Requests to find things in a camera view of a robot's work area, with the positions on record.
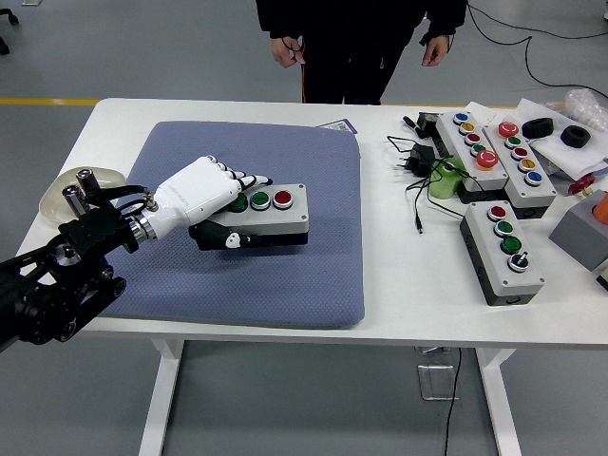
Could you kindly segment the person's right hand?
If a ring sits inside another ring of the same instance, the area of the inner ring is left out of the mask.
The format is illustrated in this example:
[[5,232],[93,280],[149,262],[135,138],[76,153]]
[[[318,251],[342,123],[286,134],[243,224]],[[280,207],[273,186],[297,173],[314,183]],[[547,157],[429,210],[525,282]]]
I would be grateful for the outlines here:
[[273,38],[270,40],[271,52],[274,60],[283,68],[295,64],[304,65],[302,46],[299,40],[290,36]]

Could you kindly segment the person's left hand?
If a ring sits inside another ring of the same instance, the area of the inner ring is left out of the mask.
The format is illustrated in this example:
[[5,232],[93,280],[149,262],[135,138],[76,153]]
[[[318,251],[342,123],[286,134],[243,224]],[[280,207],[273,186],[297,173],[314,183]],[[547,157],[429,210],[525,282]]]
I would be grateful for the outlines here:
[[422,60],[423,67],[437,67],[450,50],[450,35],[440,35],[430,38],[425,44],[426,50]]

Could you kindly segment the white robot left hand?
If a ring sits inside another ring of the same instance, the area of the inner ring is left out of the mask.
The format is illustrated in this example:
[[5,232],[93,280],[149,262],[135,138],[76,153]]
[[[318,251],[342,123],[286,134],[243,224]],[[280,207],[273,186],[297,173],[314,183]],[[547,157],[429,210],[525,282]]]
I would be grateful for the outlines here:
[[159,185],[134,217],[133,228],[141,239],[160,240],[177,227],[209,219],[245,190],[272,183],[266,176],[235,171],[213,156],[200,157]]

